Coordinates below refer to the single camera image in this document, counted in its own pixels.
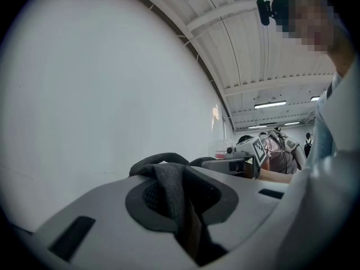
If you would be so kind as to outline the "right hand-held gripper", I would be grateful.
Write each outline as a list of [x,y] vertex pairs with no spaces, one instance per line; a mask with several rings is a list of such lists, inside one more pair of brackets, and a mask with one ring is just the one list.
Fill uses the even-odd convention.
[[244,135],[235,146],[227,149],[226,159],[204,161],[201,167],[231,176],[257,179],[266,158],[259,136]]

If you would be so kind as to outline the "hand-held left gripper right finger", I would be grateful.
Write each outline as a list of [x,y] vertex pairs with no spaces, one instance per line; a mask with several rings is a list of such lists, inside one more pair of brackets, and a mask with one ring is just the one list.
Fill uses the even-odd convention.
[[279,198],[260,193],[270,190],[284,194],[288,184],[252,180],[188,166],[195,176],[220,190],[219,201],[202,215],[212,242],[226,250],[244,243],[275,210]]

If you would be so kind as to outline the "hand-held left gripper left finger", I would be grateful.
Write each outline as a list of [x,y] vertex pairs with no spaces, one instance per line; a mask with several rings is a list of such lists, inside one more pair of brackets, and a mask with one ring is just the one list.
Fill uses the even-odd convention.
[[[149,231],[128,213],[128,192],[151,178],[140,175],[98,186],[53,215],[33,235],[39,257],[56,269],[197,269],[171,233]],[[65,261],[50,251],[78,217],[94,224]]]

